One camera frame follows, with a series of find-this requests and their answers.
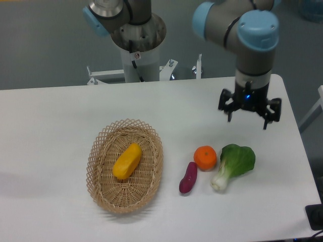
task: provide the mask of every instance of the metal bracket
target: metal bracket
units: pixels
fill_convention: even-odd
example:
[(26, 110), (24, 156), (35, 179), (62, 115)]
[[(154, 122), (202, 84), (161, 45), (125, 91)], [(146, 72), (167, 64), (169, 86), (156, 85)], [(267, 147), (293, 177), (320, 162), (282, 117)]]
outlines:
[[(165, 66), (160, 66), (159, 67), (159, 71), (160, 71), (159, 80), (160, 81), (169, 81), (177, 64), (178, 64), (178, 62), (176, 60), (170, 59)], [(87, 68), (89, 78), (90, 78), (87, 85), (109, 84), (109, 80), (120, 79), (120, 78), (125, 77), (124, 70), (91, 72), (89, 66), (87, 66), (86, 68)], [(101, 79), (101, 80), (104, 79), (104, 80), (107, 80), (107, 82), (102, 82), (98, 79)]]

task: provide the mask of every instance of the toy fruit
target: toy fruit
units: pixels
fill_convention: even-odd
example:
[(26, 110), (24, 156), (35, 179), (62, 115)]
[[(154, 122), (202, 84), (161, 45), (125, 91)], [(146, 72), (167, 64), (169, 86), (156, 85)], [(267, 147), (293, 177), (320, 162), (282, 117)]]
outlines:
[(211, 169), (217, 163), (217, 153), (211, 146), (201, 146), (194, 153), (194, 161), (201, 170)]

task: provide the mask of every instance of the white cylinder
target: white cylinder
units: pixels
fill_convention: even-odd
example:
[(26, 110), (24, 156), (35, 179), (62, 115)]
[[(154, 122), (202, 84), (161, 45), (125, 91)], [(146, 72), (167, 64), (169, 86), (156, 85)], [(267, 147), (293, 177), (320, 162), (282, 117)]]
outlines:
[(129, 51), (118, 47), (121, 53), (121, 61), (123, 70), (125, 72), (126, 83), (140, 82), (139, 75), (144, 79), (145, 82), (159, 81), (159, 48), (156, 48), (140, 52), (140, 58), (134, 59), (138, 72), (132, 64), (132, 59)]

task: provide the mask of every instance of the wicker basket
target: wicker basket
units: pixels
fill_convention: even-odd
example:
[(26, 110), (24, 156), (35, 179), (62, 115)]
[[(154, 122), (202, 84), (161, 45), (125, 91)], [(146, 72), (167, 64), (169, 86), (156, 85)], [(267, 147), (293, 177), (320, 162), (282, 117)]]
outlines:
[[(142, 149), (139, 165), (128, 179), (118, 180), (112, 167), (132, 143)], [(140, 120), (121, 120), (107, 126), (96, 138), (88, 159), (87, 187), (103, 209), (128, 213), (147, 204), (156, 193), (163, 169), (160, 137)]]

